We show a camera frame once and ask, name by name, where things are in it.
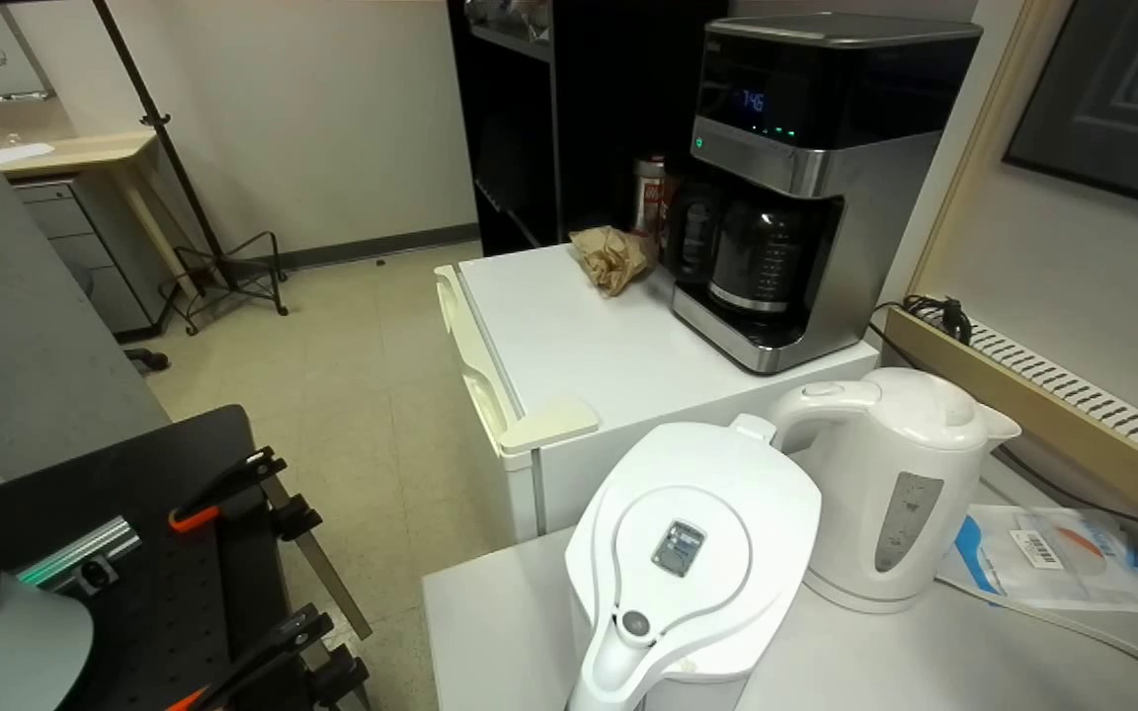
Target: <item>coffee maker water reservoir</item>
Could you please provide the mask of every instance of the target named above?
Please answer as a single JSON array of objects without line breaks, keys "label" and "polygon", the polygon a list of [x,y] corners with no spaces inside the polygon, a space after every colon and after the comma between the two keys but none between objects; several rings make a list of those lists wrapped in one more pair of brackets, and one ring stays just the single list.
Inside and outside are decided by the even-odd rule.
[{"label": "coffee maker water reservoir", "polygon": [[673,312],[776,376],[862,338],[964,84],[974,24],[708,24]]}]

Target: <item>kettle handle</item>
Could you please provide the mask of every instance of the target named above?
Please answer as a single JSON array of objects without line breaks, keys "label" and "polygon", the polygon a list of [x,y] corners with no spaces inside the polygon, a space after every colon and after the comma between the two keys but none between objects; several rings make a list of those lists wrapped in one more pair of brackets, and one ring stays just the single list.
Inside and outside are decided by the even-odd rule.
[{"label": "kettle handle", "polygon": [[856,382],[856,379],[806,382],[772,407],[772,422],[776,422],[772,441],[781,450],[788,434],[800,422],[841,422],[841,419],[866,416],[872,407],[876,407],[876,386],[870,386],[870,382]]}]

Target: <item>white cabinet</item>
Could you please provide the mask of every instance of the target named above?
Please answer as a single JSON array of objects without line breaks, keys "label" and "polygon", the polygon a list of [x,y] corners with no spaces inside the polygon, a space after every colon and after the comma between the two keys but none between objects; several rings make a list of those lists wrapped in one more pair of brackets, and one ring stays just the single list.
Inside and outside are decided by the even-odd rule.
[{"label": "white cabinet", "polygon": [[170,309],[170,272],[116,188],[78,176],[16,180],[13,188],[116,334],[158,333]]}]

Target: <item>metal stand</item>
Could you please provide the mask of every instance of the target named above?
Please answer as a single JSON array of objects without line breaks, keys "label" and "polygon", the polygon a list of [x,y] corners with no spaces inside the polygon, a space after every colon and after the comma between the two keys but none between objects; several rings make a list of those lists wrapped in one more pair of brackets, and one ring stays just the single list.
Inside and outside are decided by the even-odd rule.
[{"label": "metal stand", "polygon": [[[204,238],[204,254],[195,254],[204,261],[204,272],[214,276],[214,283],[203,289],[203,304],[177,304],[177,315],[187,318],[187,333],[203,333],[211,318],[225,315],[229,309],[247,304],[247,301],[270,301],[281,315],[289,315],[286,301],[281,301],[281,280],[286,280],[286,270],[281,270],[281,238],[277,232],[253,232],[249,242],[240,242],[236,250],[221,250],[214,225],[211,225],[211,213],[177,157],[177,146],[170,137],[170,116],[158,110],[154,95],[145,92],[144,75],[137,75],[137,62],[125,46],[125,34],[119,29],[119,21],[110,17],[106,0],[94,0],[94,12],[103,21],[103,30],[110,41],[110,46],[119,50],[125,75],[132,75],[132,85],[144,104],[144,124],[154,125],[154,135],[164,137],[164,149],[167,149],[167,160],[182,184],[182,199]],[[235,270],[235,254],[247,254],[253,246],[270,246],[265,254],[265,272],[253,272],[253,280],[240,280],[236,270]]]}]

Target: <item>white electric kettle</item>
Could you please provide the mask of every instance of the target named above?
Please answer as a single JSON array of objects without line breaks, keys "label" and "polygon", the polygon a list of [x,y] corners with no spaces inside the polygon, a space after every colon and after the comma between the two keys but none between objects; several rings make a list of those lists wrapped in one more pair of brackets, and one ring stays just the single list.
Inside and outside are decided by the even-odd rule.
[{"label": "white electric kettle", "polygon": [[816,428],[810,450],[794,454],[823,488],[806,583],[862,611],[900,611],[927,587],[988,450],[1018,434],[1009,416],[910,366],[800,386],[772,422],[777,450]]}]

